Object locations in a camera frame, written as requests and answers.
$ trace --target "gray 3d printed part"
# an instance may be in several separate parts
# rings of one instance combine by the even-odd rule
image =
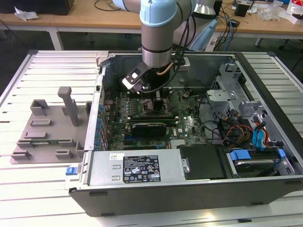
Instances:
[[[45,100],[34,100],[12,164],[82,161],[91,102],[77,107],[70,87],[61,87],[58,93],[70,106],[48,106]]]

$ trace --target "desk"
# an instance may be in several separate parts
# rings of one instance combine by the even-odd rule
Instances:
[[[295,124],[296,116],[303,114],[303,100],[294,98],[292,94],[301,84],[297,84],[295,76],[287,72],[283,64],[276,65],[277,58],[266,53],[244,54],[285,113],[295,117],[292,119]],[[62,105],[57,95],[58,87],[71,86],[77,105],[92,100],[98,74],[95,70],[96,55],[97,51],[39,51],[29,54],[0,97],[0,226],[281,227],[303,223],[303,191],[290,193],[262,206],[91,218],[64,189],[68,188],[64,185],[64,173],[70,163],[10,164],[10,157],[6,155],[16,147],[16,141],[31,115],[29,107],[33,99],[45,99],[49,105]],[[85,67],[75,69],[75,63]],[[280,92],[288,96],[280,99]],[[297,123],[298,131],[303,133],[301,122]],[[238,223],[240,218],[252,222]]]
[[[12,30],[49,32],[55,50],[63,50],[59,32],[141,33],[139,15],[125,11],[101,11],[94,7],[94,2],[95,0],[75,0],[67,16],[39,14],[39,19],[25,22],[13,14],[0,14],[0,19]],[[223,7],[228,2],[230,0],[225,0]],[[108,9],[105,0],[101,0],[98,6]],[[224,10],[230,17],[241,22],[236,37],[303,39],[303,26],[293,25],[288,20],[281,18],[280,21],[261,21],[257,14],[237,17],[233,10]],[[219,21],[213,38],[220,36],[224,30],[225,24]]]
[[[237,28],[235,37],[249,37],[258,38],[256,46],[260,45],[262,38],[272,39],[302,39],[303,38],[303,26],[294,25],[290,21],[280,18],[280,21],[262,21],[256,13],[247,13],[245,17],[238,17],[234,15],[234,10],[230,9],[232,6],[226,7],[230,0],[223,0],[223,8],[225,13],[229,15],[231,19],[240,21],[240,25]],[[225,31],[225,23],[220,19],[216,32],[213,38],[220,36]]]

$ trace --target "blue latch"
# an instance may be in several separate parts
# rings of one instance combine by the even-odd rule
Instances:
[[[254,133],[252,135],[252,145],[260,148],[261,150],[264,150],[264,147],[262,147],[263,136],[264,132],[262,130],[254,130]]]
[[[283,149],[279,149],[280,158],[286,157],[286,154]]]
[[[71,175],[77,175],[77,170],[78,168],[77,167],[67,167],[66,168],[66,172],[65,172],[65,175],[67,176],[71,176]]]
[[[243,160],[243,159],[251,159],[248,150],[233,150],[230,153],[232,160]]]

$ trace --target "floor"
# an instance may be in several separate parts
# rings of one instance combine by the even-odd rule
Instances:
[[[0,94],[19,68],[27,54],[27,48],[11,32],[6,40],[0,40]],[[53,50],[51,38],[47,32],[17,31],[17,36],[28,49]],[[141,46],[140,35],[100,34],[100,33],[61,33],[62,42],[66,50],[137,50]],[[241,52],[274,52],[290,69],[302,56],[303,43],[292,40],[283,50],[279,46],[284,44],[280,39],[264,39],[260,47],[255,47],[254,38],[234,38],[227,51]],[[303,60],[294,69],[294,74],[303,79]]]

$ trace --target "white paper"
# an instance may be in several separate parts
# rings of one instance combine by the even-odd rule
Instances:
[[[282,7],[284,2],[274,0],[273,4],[276,4],[277,6]]]
[[[285,9],[283,9],[279,14],[278,17],[284,18],[286,20],[288,20],[288,18],[290,17],[290,14],[287,13],[287,11]]]
[[[38,19],[38,15],[36,12],[25,12],[22,10],[19,10],[15,7],[15,16],[20,18],[21,20],[27,21],[27,20],[32,20],[32,19]]]
[[[123,160],[124,153],[110,153],[109,154],[109,160]]]
[[[269,6],[269,4],[256,4],[256,6],[258,9],[266,9]]]

